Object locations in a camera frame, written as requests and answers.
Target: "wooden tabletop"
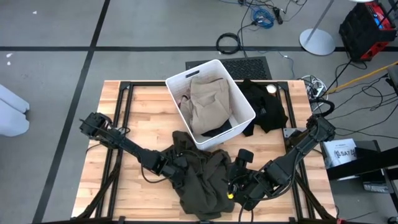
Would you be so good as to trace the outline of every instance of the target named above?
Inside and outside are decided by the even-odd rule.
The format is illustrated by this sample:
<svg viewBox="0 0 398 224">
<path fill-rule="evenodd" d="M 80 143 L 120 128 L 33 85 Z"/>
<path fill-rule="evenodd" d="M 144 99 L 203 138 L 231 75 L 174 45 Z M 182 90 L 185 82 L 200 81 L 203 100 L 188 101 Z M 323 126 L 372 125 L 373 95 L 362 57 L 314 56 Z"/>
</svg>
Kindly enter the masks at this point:
<svg viewBox="0 0 398 224">
<path fill-rule="evenodd" d="M 105 81 L 102 89 L 98 112 L 110 118 L 114 116 L 120 82 Z M 312 112 L 308 104 L 304 82 L 288 81 L 288 83 L 297 127 L 305 128 L 307 119 Z M 282 99 L 285 99 L 283 91 L 281 94 Z M 125 103 L 126 96 L 124 96 L 122 103 L 121 118 L 124 116 Z M 289 116 L 285 101 L 283 106 L 286 115 Z M 119 120 L 118 126 L 120 127 L 123 119 Z M 128 127 L 131 129 L 131 132 L 127 135 L 129 139 L 141 147 L 160 151 L 173 144 L 173 131 L 186 131 L 186 127 L 183 125 L 182 119 L 165 86 L 134 87 Z M 281 132 L 282 130 L 278 129 L 266 134 L 259 126 L 256 126 L 253 136 L 245 137 L 240 134 L 220 145 L 220 148 L 228 151 L 232 160 L 238 155 L 238 151 L 241 148 L 252 151 L 254 153 L 254 161 L 248 165 L 248 168 L 259 169 L 269 160 L 285 154 Z M 90 141 L 89 147 L 97 143 L 96 141 Z M 103 146 L 94 147 L 88 151 L 72 212 L 73 217 L 84 211 L 99 190 L 106 151 L 107 149 Z M 115 158 L 116 151 L 114 151 L 113 155 L 113 159 Z M 335 216 L 335 203 L 322 155 L 312 151 L 304 161 L 311 191 L 328 212 Z M 147 170 L 144 172 L 150 180 L 162 178 Z M 304 217 L 308 217 L 303 193 L 301 190 L 299 191 Z M 110 188 L 105 198 L 103 216 L 106 215 L 108 210 L 109 192 Z M 240 209 L 241 206 L 236 203 L 233 213 L 223 213 L 222 217 L 216 221 L 237 222 Z M 289 217 L 295 217 L 295 214 L 293 194 L 290 191 L 279 198 L 260 202 L 254 209 L 254 221 L 287 222 Z M 125 216 L 127 220 L 145 221 L 198 220 L 196 216 L 184 213 L 179 204 L 179 197 L 169 181 L 163 181 L 158 184 L 147 183 L 142 178 L 137 159 L 127 152 L 124 152 L 123 155 L 114 219 L 117 220 L 119 216 Z M 250 212 L 245 211 L 242 221 L 249 221 L 250 217 Z"/>
</svg>

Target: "plastic basket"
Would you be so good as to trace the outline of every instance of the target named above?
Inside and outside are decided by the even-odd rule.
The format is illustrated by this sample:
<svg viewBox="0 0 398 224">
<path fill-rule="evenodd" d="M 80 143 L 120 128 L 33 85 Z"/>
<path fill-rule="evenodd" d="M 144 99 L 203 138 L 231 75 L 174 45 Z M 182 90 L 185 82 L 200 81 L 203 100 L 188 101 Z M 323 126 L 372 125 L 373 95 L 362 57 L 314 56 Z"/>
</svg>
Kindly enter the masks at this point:
<svg viewBox="0 0 398 224">
<path fill-rule="evenodd" d="M 194 76 L 200 77 L 209 82 L 217 78 L 225 78 L 229 85 L 229 104 L 232 109 L 232 115 L 229 118 L 229 122 L 231 123 L 232 128 L 217 136 L 210 138 L 202 136 L 201 134 L 193 134 L 178 109 L 181 119 L 185 123 L 189 134 L 192 136 L 195 145 L 198 149 L 205 150 L 242 133 L 249 123 L 256 117 L 256 113 L 219 60 L 212 60 L 166 79 L 167 88 L 169 89 L 177 108 L 177 101 L 182 98 L 183 94 L 186 94 L 190 88 L 191 79 Z"/>
</svg>

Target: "basket handle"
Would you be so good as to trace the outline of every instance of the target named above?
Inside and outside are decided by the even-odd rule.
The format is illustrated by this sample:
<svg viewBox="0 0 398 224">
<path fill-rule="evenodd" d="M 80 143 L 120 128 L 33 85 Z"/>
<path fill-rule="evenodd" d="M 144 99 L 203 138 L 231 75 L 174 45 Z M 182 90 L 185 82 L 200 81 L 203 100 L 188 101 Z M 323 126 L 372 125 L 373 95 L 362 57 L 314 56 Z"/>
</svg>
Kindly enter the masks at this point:
<svg viewBox="0 0 398 224">
<path fill-rule="evenodd" d="M 185 75 L 185 78 L 192 77 L 192 76 L 194 76 L 194 75 L 196 75 L 196 74 L 199 74 L 199 72 L 200 72 L 200 70 L 197 70 L 197 71 L 191 72 L 191 73 L 189 73 L 188 75 Z"/>
</svg>

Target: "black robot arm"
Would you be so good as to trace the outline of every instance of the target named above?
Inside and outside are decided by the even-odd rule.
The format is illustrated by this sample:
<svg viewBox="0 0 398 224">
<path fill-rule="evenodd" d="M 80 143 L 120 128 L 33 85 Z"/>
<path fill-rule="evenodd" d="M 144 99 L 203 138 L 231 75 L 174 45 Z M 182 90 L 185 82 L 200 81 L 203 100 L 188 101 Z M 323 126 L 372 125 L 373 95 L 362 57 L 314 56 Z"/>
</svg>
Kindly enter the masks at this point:
<svg viewBox="0 0 398 224">
<path fill-rule="evenodd" d="M 269 161 L 259 170 L 246 168 L 246 164 L 253 160 L 253 153 L 240 149 L 229 169 L 229 198 L 250 211 L 261 200 L 269 200 L 286 193 L 296 177 L 296 165 L 318 143 L 330 141 L 335 136 L 335 127 L 324 117 L 313 115 L 307 121 L 305 131 L 294 132 L 286 141 L 290 149 L 288 153 Z"/>
<path fill-rule="evenodd" d="M 173 162 L 159 151 L 143 149 L 125 137 L 125 134 L 112 125 L 109 117 L 101 113 L 91 113 L 80 126 L 80 131 L 90 139 L 110 149 L 123 149 L 137 157 L 144 168 L 156 175 L 168 178 L 174 188 L 183 185 L 184 168 L 188 166 L 186 160 L 180 157 Z"/>
</svg>

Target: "beige clothing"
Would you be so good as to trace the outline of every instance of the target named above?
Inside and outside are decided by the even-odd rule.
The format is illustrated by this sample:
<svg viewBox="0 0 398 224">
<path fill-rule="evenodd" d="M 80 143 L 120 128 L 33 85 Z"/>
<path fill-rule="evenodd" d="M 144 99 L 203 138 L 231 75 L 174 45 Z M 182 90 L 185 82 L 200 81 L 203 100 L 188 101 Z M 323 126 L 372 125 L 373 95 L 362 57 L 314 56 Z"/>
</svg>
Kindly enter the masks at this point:
<svg viewBox="0 0 398 224">
<path fill-rule="evenodd" d="M 190 99 L 182 99 L 180 110 L 195 134 L 221 127 L 232 113 L 229 107 L 228 81 L 219 78 L 204 82 L 199 78 L 192 78 Z"/>
</svg>

